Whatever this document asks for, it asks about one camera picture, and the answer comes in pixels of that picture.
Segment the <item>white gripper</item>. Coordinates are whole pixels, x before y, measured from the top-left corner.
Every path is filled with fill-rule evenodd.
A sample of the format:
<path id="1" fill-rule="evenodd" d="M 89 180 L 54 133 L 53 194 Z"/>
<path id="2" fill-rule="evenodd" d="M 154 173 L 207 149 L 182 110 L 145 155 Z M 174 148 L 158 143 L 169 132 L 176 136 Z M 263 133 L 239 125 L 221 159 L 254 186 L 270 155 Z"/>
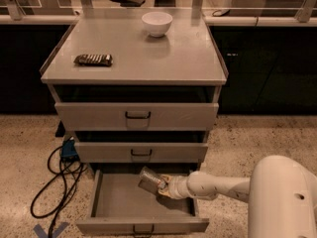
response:
<path id="1" fill-rule="evenodd" d="M 183 176 L 170 176 L 160 175 L 165 182 L 168 182 L 168 188 L 158 189 L 160 195 L 172 198 L 172 199 L 184 199 L 190 196 L 190 192 L 187 186 L 187 177 Z"/>

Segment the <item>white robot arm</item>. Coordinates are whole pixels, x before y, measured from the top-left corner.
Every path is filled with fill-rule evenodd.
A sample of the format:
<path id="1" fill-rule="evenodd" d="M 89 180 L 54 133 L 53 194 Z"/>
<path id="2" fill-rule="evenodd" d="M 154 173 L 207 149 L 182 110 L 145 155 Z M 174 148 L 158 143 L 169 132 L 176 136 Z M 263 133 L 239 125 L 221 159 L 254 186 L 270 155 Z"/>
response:
<path id="1" fill-rule="evenodd" d="M 158 191 L 173 199 L 222 194 L 245 202 L 249 238 L 317 238 L 317 177 L 290 158 L 265 157 L 248 178 L 203 172 L 163 178 Z"/>

